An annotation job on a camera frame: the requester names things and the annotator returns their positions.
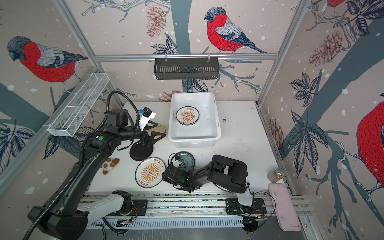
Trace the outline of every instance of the wire rack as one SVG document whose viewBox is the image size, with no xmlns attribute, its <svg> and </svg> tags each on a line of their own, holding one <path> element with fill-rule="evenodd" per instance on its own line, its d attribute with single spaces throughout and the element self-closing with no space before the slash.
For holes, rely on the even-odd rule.
<svg viewBox="0 0 384 240">
<path fill-rule="evenodd" d="M 49 126 L 54 136 L 73 137 L 109 82 L 106 73 L 92 73 L 77 93 L 71 93 L 72 100 Z"/>
</svg>

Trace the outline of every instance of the white table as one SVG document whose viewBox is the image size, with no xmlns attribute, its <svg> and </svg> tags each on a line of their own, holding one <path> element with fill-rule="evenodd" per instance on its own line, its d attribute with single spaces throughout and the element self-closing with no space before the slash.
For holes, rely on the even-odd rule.
<svg viewBox="0 0 384 240">
<path fill-rule="evenodd" d="M 168 128 L 170 103 L 144 102 L 135 103 L 135 105 L 138 109 L 150 108 L 156 113 L 153 121 Z M 129 110 L 135 120 L 132 106 L 126 103 L 124 108 Z M 277 163 L 254 102 L 218 101 L 217 110 L 222 137 L 214 147 L 178 149 L 166 136 L 154 145 L 151 156 L 159 157 L 168 166 L 168 157 L 171 153 L 188 151 L 195 157 L 195 169 L 207 165 L 215 154 L 230 157 L 247 164 L 247 180 L 250 182 L 251 190 L 267 190 L 270 181 L 266 176 L 277 168 Z M 129 145 L 129 143 L 126 141 L 119 148 Z M 106 175 L 103 175 L 100 169 L 93 178 L 88 193 L 124 190 L 131 194 L 187 194 L 187 192 L 174 189 L 171 184 L 164 181 L 152 188 L 140 187 L 135 180 L 135 171 L 140 162 L 131 159 L 129 149 L 113 152 L 111 157 L 119 158 L 120 162 Z M 223 193 L 223 191 L 212 183 L 208 183 L 192 192 L 192 194 L 207 193 Z"/>
</svg>

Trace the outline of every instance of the pink tray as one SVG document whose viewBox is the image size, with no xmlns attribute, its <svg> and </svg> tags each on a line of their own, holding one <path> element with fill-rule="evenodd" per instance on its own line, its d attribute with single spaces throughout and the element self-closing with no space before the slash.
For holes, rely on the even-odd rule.
<svg viewBox="0 0 384 240">
<path fill-rule="evenodd" d="M 276 216 L 279 226 L 284 231 L 300 231 L 301 224 L 293 207 L 291 197 L 284 184 L 271 183 L 268 186 L 269 193 L 276 201 Z"/>
</svg>

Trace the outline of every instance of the white plastic bin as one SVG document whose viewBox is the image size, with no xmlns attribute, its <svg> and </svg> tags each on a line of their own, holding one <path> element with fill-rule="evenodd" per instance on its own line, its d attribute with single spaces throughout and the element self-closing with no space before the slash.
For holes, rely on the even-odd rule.
<svg viewBox="0 0 384 240">
<path fill-rule="evenodd" d="M 193 125 L 180 124 L 176 119 L 176 112 L 186 106 L 194 107 L 199 111 L 199 120 Z M 215 95 L 212 92 L 173 94 L 167 135 L 177 148 L 215 145 L 221 137 Z"/>
</svg>

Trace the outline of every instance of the red bird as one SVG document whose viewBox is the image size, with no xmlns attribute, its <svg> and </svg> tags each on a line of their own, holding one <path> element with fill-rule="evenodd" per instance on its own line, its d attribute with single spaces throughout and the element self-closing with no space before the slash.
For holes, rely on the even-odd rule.
<svg viewBox="0 0 384 240">
<path fill-rule="evenodd" d="M 235 52 L 240 48 L 251 48 L 259 53 L 265 53 L 255 46 L 243 33 L 240 27 L 236 26 L 227 16 L 224 8 L 213 7 L 208 10 L 204 17 L 208 20 L 208 39 L 218 48 L 218 52 Z"/>
<path fill-rule="evenodd" d="M 384 188 L 384 102 L 379 103 L 370 113 L 368 113 L 359 123 L 356 134 L 358 141 L 358 154 L 351 154 L 344 150 L 344 154 L 349 154 L 360 159 L 367 169 L 376 178 L 377 184 L 371 190 L 367 190 L 359 182 L 356 184 L 361 186 L 368 194 L 365 201 L 371 201 L 371 193 L 377 189 Z"/>
<path fill-rule="evenodd" d="M 7 48 L 12 60 L 19 59 L 36 77 L 47 82 L 63 83 L 64 90 L 59 95 L 69 93 L 65 90 L 65 81 L 75 75 L 74 70 L 79 62 L 88 59 L 60 48 L 40 45 L 23 36 L 11 39 Z"/>
</svg>

